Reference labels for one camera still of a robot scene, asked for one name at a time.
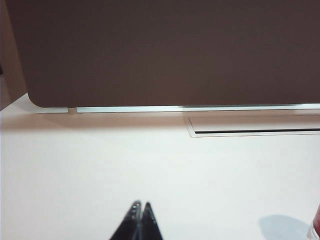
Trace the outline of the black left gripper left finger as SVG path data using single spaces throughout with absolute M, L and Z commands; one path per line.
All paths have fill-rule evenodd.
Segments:
M 134 201 L 110 240 L 141 240 L 141 201 Z

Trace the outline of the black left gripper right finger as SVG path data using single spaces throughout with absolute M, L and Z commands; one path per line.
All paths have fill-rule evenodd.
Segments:
M 150 202 L 147 202 L 141 219 L 142 240 L 163 240 L 155 214 Z

